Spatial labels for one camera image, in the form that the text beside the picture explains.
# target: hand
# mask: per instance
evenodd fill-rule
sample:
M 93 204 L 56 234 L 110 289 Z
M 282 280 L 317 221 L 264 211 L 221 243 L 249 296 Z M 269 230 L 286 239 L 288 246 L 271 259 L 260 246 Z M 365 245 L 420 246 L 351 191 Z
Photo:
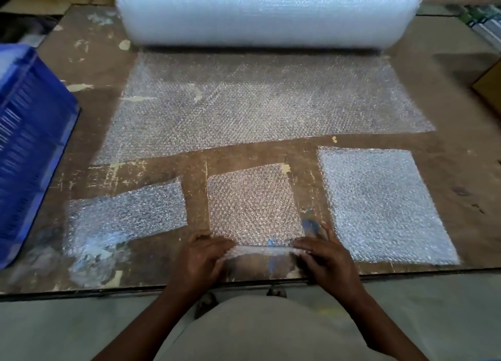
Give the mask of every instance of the hand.
M 300 257 L 317 283 L 343 307 L 350 307 L 368 294 L 360 281 L 350 252 L 341 244 L 330 226 L 323 221 L 321 225 L 327 232 L 328 241 L 301 237 L 294 241 L 294 247 L 310 253 L 303 253 Z
M 224 261 L 221 257 L 236 243 L 229 238 L 210 237 L 210 231 L 199 231 L 188 238 L 171 272 L 164 292 L 193 304 L 218 279 Z

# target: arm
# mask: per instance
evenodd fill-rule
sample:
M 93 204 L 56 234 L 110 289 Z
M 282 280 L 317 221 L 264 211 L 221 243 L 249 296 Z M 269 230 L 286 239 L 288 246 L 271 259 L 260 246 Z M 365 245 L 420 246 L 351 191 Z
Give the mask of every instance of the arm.
M 398 361 L 427 361 L 426 356 L 402 332 L 367 293 L 350 252 L 325 222 L 329 241 L 299 238 L 294 247 L 308 251 L 301 255 L 318 284 L 346 309 L 367 346 Z
M 188 239 L 164 291 L 93 361 L 152 361 L 181 317 L 217 281 L 220 259 L 235 246 L 227 238 L 198 232 Z

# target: person's left hand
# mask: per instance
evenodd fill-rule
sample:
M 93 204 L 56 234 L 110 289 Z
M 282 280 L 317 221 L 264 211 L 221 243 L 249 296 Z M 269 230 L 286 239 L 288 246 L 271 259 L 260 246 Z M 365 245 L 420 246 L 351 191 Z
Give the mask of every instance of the person's left hand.
M 224 264 L 221 257 L 236 243 L 211 234 L 208 230 L 199 231 L 188 238 L 174 263 L 165 293 L 193 304 L 217 281 Z

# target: foot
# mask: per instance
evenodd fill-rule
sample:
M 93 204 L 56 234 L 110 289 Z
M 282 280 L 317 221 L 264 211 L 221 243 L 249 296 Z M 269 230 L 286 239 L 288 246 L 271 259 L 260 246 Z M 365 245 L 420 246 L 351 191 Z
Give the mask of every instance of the foot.
M 285 292 L 285 288 L 282 286 L 272 286 L 268 289 L 266 296 L 277 296 L 279 298 L 287 299 L 287 293 Z
M 213 309 L 217 305 L 218 305 L 217 299 L 212 292 L 204 294 L 196 306 L 195 320 L 204 316 L 206 313 L 208 313 L 211 309 Z

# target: beige shirt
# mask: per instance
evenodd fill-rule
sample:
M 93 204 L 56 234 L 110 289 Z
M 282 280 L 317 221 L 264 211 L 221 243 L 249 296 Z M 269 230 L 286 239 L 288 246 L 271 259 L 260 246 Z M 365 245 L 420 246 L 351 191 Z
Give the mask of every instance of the beige shirt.
M 285 298 L 240 296 L 192 322 L 162 358 L 218 361 L 388 361 L 333 321 Z

